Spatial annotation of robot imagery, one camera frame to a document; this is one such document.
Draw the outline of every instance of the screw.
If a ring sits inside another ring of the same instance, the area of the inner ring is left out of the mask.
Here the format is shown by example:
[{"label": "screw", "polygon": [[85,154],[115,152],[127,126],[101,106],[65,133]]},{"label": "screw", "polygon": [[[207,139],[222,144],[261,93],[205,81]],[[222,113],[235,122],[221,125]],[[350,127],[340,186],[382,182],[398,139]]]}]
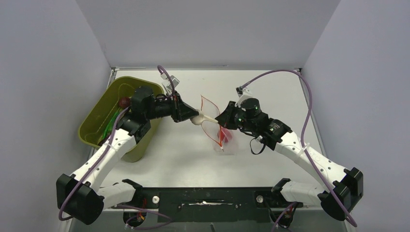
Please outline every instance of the screw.
[{"label": "screw", "polygon": [[256,201],[257,201],[258,203],[263,203],[263,202],[264,202],[264,197],[261,196],[261,195],[259,195],[259,196],[256,197]]},{"label": "screw", "polygon": [[154,196],[154,197],[152,198],[152,203],[158,204],[158,202],[160,202],[160,198],[157,197],[157,196]]}]

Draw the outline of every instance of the purple cable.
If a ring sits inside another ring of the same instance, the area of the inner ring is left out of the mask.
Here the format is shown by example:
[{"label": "purple cable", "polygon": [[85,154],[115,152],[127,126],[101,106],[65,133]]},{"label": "purple cable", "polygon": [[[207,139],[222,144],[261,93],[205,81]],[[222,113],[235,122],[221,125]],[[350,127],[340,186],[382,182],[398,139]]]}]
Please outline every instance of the purple cable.
[{"label": "purple cable", "polygon": [[174,86],[174,83],[172,82],[172,79],[171,79],[170,75],[168,74],[168,72],[165,70],[165,68],[164,68],[163,66],[158,65],[158,66],[157,66],[157,69],[158,69],[158,71],[160,72],[161,75],[162,75],[163,73],[165,73],[165,75],[167,76],[169,82],[171,83],[172,92],[171,92],[170,95],[166,95],[166,96],[165,96],[166,98],[170,98],[170,97],[172,97],[172,96],[175,94],[175,86]]},{"label": "purple cable", "polygon": [[[258,78],[265,76],[267,74],[271,74],[271,73],[277,73],[277,72],[289,72],[289,73],[293,73],[295,75],[297,75],[302,81],[303,83],[305,83],[307,92],[309,94],[309,106],[307,108],[307,116],[305,119],[305,122],[303,124],[303,128],[302,128],[302,132],[300,135],[300,143],[302,144],[302,147],[305,147],[305,130],[306,130],[306,126],[308,125],[309,122],[309,118],[310,115],[312,113],[312,91],[310,89],[310,86],[308,84],[308,82],[306,81],[306,79],[299,74],[298,72],[295,72],[293,70],[287,70],[287,69],[279,69],[279,70],[272,70],[272,71],[268,71],[265,73],[260,74],[259,76],[253,78],[252,80],[246,82],[244,85],[242,85],[242,88],[245,88],[246,86],[248,86],[250,83],[252,83],[253,81],[257,80]],[[316,173],[319,175],[320,179],[323,181],[323,183],[326,185],[326,187],[329,189],[330,194],[334,197],[334,199],[336,200],[337,204],[340,206],[340,208],[343,210],[343,212],[345,213],[345,215],[347,215],[346,220],[354,227],[357,227],[357,223],[356,221],[354,221],[353,217],[350,215],[350,213],[348,212],[348,210],[345,208],[345,206],[343,205],[343,203],[340,201],[340,199],[337,197],[336,193],[333,191],[332,187],[330,186],[330,184],[327,182],[327,180],[324,178],[324,176],[321,174],[321,172],[319,171],[318,167],[315,165],[312,157],[310,156],[309,152],[307,151],[307,149],[305,149],[305,154],[307,156],[307,158],[309,159],[310,163],[312,164],[313,168],[315,169]]]},{"label": "purple cable", "polygon": [[[166,226],[166,225],[168,225],[168,224],[170,224],[170,223],[172,222],[172,218],[168,217],[167,215],[164,215],[164,214],[160,214],[160,213],[158,213],[158,212],[155,212],[155,211],[151,211],[151,210],[147,210],[147,209],[142,209],[142,208],[138,208],[138,207],[134,207],[134,206],[129,206],[129,205],[124,205],[124,204],[118,205],[117,208],[120,208],[120,209],[121,209],[121,208],[123,208],[123,209],[136,209],[136,210],[139,210],[139,211],[147,212],[147,213],[150,213],[150,214],[155,214],[155,215],[157,215],[157,216],[159,216],[159,217],[164,217],[164,218],[166,218],[166,219],[169,219],[168,222],[165,222],[165,223],[162,223],[162,224],[159,224],[159,225],[156,225],[156,226],[141,227],[141,228],[139,228],[139,227],[134,227],[134,230],[144,231],[144,230],[156,229],[156,228],[159,228],[159,227]],[[133,219],[136,218],[136,217],[138,217],[138,216],[130,217],[125,223],[128,224],[131,220],[133,220]]]},{"label": "purple cable", "polygon": [[[110,138],[108,139],[108,143],[112,144],[114,140],[114,134],[116,131],[117,123],[121,116],[129,109],[129,107],[125,108],[119,115],[117,116],[114,125],[113,125],[113,130],[111,133]],[[110,146],[107,146],[104,150],[104,152],[101,154],[101,156],[98,158],[98,160],[88,169],[88,171],[84,174],[84,176],[78,181],[78,183],[74,186],[74,188],[71,190],[71,192],[68,194],[66,199],[64,200],[63,204],[61,205],[60,211],[59,211],[59,220],[60,221],[67,221],[69,219],[72,219],[72,216],[69,217],[63,217],[63,212],[65,209],[65,206],[67,206],[68,201],[71,199],[71,197],[74,195],[74,193],[77,191],[77,189],[80,187],[80,185],[83,183],[83,181],[90,175],[92,170],[94,170],[95,167],[101,162],[102,159],[104,159],[105,155],[108,153],[108,150],[110,149]]]},{"label": "purple cable", "polygon": [[276,219],[275,223],[273,224],[271,232],[275,231],[275,228],[276,228],[277,224],[279,223],[279,220],[283,217],[283,215],[286,213],[286,211],[288,211],[292,206],[294,206],[296,204],[297,204],[297,202],[293,202],[290,205],[288,205],[288,207],[286,207],[285,210],[282,211],[282,213],[279,215],[279,217]]}]

